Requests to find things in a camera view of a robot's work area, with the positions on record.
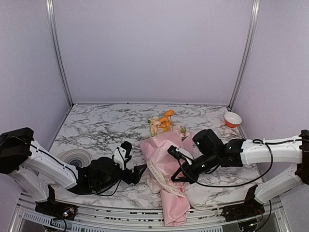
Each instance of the pink fabric bag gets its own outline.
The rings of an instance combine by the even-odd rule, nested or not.
[[[171,176],[179,168],[178,161],[168,153],[173,145],[192,152],[192,135],[184,141],[179,131],[166,132],[140,142],[140,147],[151,171],[147,180],[153,192],[161,193],[165,226],[179,226],[187,221],[190,203],[183,193],[184,182],[172,182]]]

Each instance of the metal frame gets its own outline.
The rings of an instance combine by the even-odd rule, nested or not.
[[[59,46],[59,41],[58,41],[58,34],[57,34],[57,28],[56,28],[56,20],[55,20],[55,15],[54,15],[54,5],[53,5],[53,0],[46,0],[46,7],[47,7],[47,15],[48,15],[48,22],[49,22],[49,27],[50,27],[50,32],[52,36],[52,42],[55,50],[55,55],[56,55],[56,60],[57,60],[57,65],[59,69],[59,74],[61,78],[61,82],[63,85],[63,89],[67,98],[67,102],[70,107],[73,106],[73,100],[72,96],[70,93],[69,89],[69,84],[68,80],[66,77],[66,73],[64,70],[63,66],[63,61],[61,57],[61,52],[60,52],[60,46]]]
[[[257,25],[257,18],[258,18],[259,9],[260,9],[260,3],[261,3],[260,0],[253,0],[251,19],[250,19],[250,24],[249,24],[249,31],[248,31],[246,46],[245,46],[245,50],[244,50],[244,53],[243,53],[241,65],[240,65],[240,68],[239,68],[237,80],[236,80],[234,90],[233,90],[233,93],[232,93],[232,97],[231,97],[230,103],[228,105],[230,110],[232,110],[235,106],[236,99],[237,99],[237,96],[238,96],[239,91],[240,91],[240,86],[241,86],[241,83],[242,83],[244,75],[245,75],[245,71],[246,71],[246,67],[247,67],[247,63],[248,63],[248,59],[249,59],[249,54],[251,52],[251,48],[252,48],[252,44],[253,44],[253,40],[254,40],[254,35],[255,35],[255,30],[256,30],[256,25]]]
[[[67,231],[73,232],[127,232],[127,231],[183,231],[183,232],[211,232],[220,231],[223,225],[234,224],[236,222],[247,221],[246,218],[239,221],[225,222],[224,217],[213,217],[216,210],[190,209],[187,224],[179,227],[164,227],[161,209],[126,209],[110,208],[103,206],[77,204],[78,210],[74,221],[67,221]],[[14,215],[11,220],[9,232],[18,232],[23,219],[50,226],[50,216],[46,216],[34,211],[35,202],[27,194],[22,192]],[[275,214],[281,232],[289,232],[289,227],[283,207],[279,197],[272,200],[272,212]],[[264,216],[269,214],[269,205],[265,204]],[[62,228],[62,221],[52,223],[54,228]]]
[[[66,115],[63,117],[63,119],[62,119],[62,121],[61,121],[61,123],[60,123],[60,125],[59,125],[59,127],[58,127],[58,129],[57,129],[57,131],[56,131],[56,133],[54,134],[54,136],[53,136],[53,138],[52,138],[52,142],[51,142],[50,145],[46,148],[46,150],[49,151],[50,148],[52,147],[52,145],[53,145],[53,143],[54,143],[56,137],[57,137],[58,134],[59,134],[59,131],[61,130],[61,128],[62,128],[64,122],[66,121],[66,119],[67,119],[69,113],[71,112],[71,110],[72,110],[72,106],[69,107],[68,111],[66,112]]]

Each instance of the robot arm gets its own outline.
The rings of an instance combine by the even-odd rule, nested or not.
[[[233,139],[227,144],[212,130],[202,130],[193,138],[202,156],[190,163],[182,164],[172,181],[197,182],[201,173],[208,172],[216,165],[221,167],[242,167],[245,164],[271,162],[269,145],[273,162],[291,162],[288,169],[273,179],[260,185],[252,186],[244,203],[226,206],[222,215],[226,221],[256,216],[258,211],[265,212],[263,204],[270,199],[302,184],[309,184],[309,131],[302,130],[301,135],[279,140],[245,140]],[[182,153],[170,147],[168,152],[176,159],[184,159]]]
[[[22,128],[0,135],[0,173],[12,177],[35,200],[36,211],[74,219],[76,206],[55,200],[55,192],[34,172],[39,172],[75,194],[101,194],[118,181],[138,183],[147,165],[126,168],[132,145],[124,142],[112,158],[92,160],[87,167],[69,165],[46,151],[33,138],[33,130]]]

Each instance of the purple backdrop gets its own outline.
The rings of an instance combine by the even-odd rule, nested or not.
[[[0,0],[0,133],[21,127],[49,147],[69,109],[45,1]],[[0,174],[0,231],[8,229],[19,186]]]
[[[228,104],[248,0],[55,0],[75,102]]]
[[[235,112],[248,138],[284,138],[309,129],[309,1],[261,1],[253,49]],[[267,178],[290,164],[277,163]],[[269,164],[259,165],[265,171]],[[281,196],[293,232],[308,231],[309,187]]]

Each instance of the white marble surface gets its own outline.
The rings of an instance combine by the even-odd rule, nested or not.
[[[111,157],[115,148],[127,140],[133,144],[132,160],[128,168],[144,164],[139,142],[149,138],[147,120],[153,116],[173,109],[173,123],[186,126],[188,130],[198,132],[211,128],[223,142],[239,138],[237,129],[228,128],[223,120],[227,112],[225,107],[206,105],[163,105],[163,104],[113,104],[113,105],[75,105],[62,126],[50,152],[60,152],[81,148],[87,150],[93,159],[101,156]],[[195,147],[195,157],[200,153]],[[148,170],[137,185],[121,182],[118,191],[111,197],[97,195],[75,195],[54,185],[59,200],[100,205],[117,208],[161,208],[160,194],[151,192],[146,184]],[[247,182],[259,173],[257,167],[219,168],[211,175],[203,174],[199,181],[212,185],[232,185]],[[243,200],[249,187],[206,188],[197,184],[188,185],[185,193],[195,206],[223,204]]]

